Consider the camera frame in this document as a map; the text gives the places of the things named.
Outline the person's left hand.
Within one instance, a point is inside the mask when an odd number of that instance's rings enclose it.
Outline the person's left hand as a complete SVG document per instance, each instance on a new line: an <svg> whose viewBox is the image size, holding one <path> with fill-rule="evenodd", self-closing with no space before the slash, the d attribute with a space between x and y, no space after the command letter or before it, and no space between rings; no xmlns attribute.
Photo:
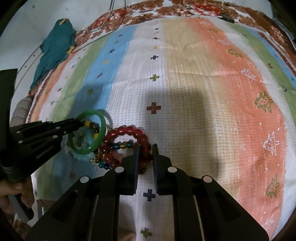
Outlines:
<svg viewBox="0 0 296 241"><path fill-rule="evenodd" d="M14 212L12 203L8 199L9 195L21 194L21 201L28 208L34 204L35 198L31 177L27 178L23 183L11 183L3 180L0 185L1 210L4 213L12 214Z"/></svg>

